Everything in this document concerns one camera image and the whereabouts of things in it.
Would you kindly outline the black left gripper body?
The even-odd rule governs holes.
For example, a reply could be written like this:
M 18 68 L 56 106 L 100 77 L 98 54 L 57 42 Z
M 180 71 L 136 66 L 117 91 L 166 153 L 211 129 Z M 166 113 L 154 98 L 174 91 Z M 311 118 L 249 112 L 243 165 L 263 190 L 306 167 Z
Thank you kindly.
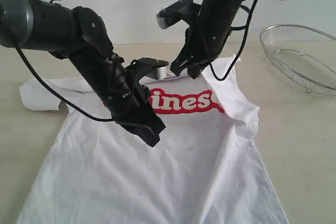
M 69 60 L 118 125 L 130 133 L 134 127 L 145 127 L 158 135 L 165 129 L 163 121 L 150 105 L 149 88 L 126 71 L 122 57 L 112 53 L 105 58 L 97 50 L 88 49 L 71 54 Z

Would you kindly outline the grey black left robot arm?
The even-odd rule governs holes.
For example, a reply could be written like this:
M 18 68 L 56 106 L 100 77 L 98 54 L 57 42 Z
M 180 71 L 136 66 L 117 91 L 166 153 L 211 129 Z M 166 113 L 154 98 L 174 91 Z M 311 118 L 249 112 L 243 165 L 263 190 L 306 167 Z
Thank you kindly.
M 140 80 L 167 62 L 141 58 L 123 66 L 102 18 L 86 7 L 68 9 L 41 0 L 1 0 L 1 45 L 47 51 L 68 59 L 111 113 L 111 120 L 155 146 L 165 125 Z

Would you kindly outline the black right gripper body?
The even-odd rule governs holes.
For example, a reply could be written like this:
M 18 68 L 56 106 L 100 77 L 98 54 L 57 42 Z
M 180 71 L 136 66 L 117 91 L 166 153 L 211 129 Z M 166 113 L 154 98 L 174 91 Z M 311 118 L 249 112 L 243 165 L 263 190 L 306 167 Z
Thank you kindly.
M 185 31 L 185 44 L 177 58 L 171 63 L 170 70 L 174 74 L 181 74 L 193 63 L 207 63 L 207 66 L 218 58 L 224 45 L 231 35 L 231 30 L 222 36 L 206 34 L 197 20 Z

